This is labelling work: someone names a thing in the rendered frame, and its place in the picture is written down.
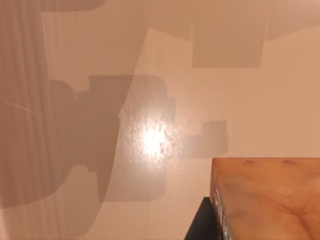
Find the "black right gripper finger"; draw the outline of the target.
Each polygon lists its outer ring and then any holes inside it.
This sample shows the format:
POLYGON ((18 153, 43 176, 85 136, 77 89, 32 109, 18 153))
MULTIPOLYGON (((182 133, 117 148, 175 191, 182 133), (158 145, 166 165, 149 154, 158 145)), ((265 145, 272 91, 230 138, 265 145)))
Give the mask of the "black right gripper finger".
POLYGON ((204 197, 184 240, 222 240, 220 226, 209 197, 204 197))

